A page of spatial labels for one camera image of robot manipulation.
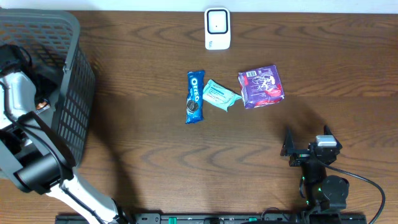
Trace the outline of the purple snack package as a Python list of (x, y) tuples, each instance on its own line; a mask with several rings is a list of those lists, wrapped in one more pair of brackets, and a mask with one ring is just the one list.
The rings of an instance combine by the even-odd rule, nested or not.
[(273, 105), (285, 98), (275, 65), (239, 72), (238, 81), (246, 109)]

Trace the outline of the mint green wipes pack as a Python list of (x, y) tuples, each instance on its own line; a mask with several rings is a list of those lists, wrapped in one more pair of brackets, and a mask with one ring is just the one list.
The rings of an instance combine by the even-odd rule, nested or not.
[(242, 97), (215, 81), (208, 80), (203, 89), (203, 99), (213, 106), (227, 112), (228, 108), (233, 106), (237, 100), (241, 100)]

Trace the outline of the blue Oreo cookie pack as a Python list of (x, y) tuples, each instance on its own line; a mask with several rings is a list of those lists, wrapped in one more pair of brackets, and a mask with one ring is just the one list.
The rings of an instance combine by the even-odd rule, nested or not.
[(205, 71), (188, 72), (188, 95), (186, 103), (186, 124), (203, 120), (203, 89)]

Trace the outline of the orange snack packet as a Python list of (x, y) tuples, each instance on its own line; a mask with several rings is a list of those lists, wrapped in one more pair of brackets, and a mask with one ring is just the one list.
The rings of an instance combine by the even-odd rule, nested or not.
[(49, 105), (50, 105), (50, 103), (47, 100), (44, 100), (44, 101), (42, 101), (40, 103), (37, 103), (36, 110), (41, 110), (41, 109), (43, 109), (43, 108), (45, 108), (46, 106), (49, 106)]

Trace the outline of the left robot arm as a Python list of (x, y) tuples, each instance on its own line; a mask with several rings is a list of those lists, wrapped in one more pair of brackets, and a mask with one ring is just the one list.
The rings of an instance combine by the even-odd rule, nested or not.
[(1, 170), (19, 190), (58, 199), (89, 223), (134, 223), (79, 175), (71, 150), (38, 116), (57, 89), (26, 49), (1, 46)]

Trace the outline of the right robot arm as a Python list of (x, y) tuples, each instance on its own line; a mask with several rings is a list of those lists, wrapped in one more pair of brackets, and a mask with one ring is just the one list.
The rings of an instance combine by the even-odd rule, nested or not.
[(307, 208), (297, 215), (300, 223), (342, 222), (340, 212), (346, 208), (349, 182), (326, 173), (326, 167), (336, 161), (341, 148), (328, 126), (306, 149), (297, 149), (291, 131), (286, 130), (281, 155), (289, 158), (289, 166), (301, 168), (299, 192), (307, 201)]

